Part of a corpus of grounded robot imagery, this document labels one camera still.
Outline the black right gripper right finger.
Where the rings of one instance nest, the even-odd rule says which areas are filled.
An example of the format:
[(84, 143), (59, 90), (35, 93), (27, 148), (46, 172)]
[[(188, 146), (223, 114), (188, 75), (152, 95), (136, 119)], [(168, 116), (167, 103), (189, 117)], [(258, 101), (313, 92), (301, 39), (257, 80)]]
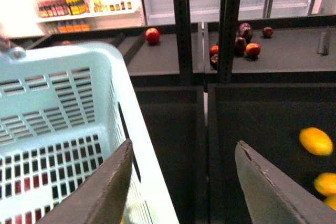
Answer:
[(235, 162), (253, 223), (335, 223), (335, 210), (243, 141)]

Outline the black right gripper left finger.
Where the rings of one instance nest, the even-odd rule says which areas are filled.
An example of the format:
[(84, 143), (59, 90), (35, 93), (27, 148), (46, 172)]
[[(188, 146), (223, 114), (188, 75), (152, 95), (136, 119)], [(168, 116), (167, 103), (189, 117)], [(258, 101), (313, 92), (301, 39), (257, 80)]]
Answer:
[(120, 223), (128, 196), (133, 145), (126, 139), (70, 196), (38, 223)]

